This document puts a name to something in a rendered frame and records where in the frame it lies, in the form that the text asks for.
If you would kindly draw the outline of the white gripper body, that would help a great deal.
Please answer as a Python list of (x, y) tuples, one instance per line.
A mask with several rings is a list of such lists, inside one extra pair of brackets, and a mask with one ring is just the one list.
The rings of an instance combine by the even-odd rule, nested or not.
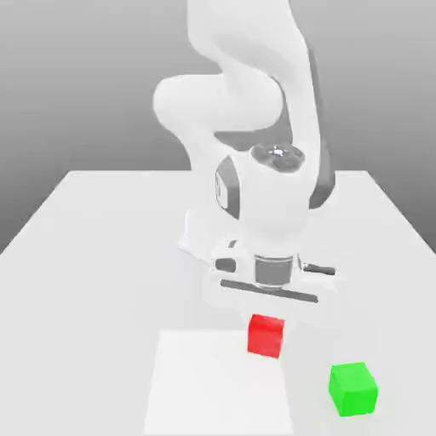
[(238, 276), (207, 272), (203, 276), (204, 299), (214, 307), (231, 308), (244, 316), (317, 317), (336, 309), (338, 277), (315, 272), (296, 272), (289, 284), (264, 289)]

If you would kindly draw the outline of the small red cube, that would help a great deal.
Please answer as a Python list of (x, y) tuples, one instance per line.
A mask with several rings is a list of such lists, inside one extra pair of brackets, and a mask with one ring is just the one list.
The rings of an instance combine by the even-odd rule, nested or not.
[(278, 359), (283, 344), (283, 333), (282, 319), (253, 314), (248, 326), (248, 352)]

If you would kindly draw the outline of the small green cube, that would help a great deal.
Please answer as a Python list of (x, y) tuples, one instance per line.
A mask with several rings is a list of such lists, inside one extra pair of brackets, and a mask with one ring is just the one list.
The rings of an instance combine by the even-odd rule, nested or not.
[(334, 364), (330, 369), (329, 394), (341, 417), (373, 413), (378, 386), (364, 362)]

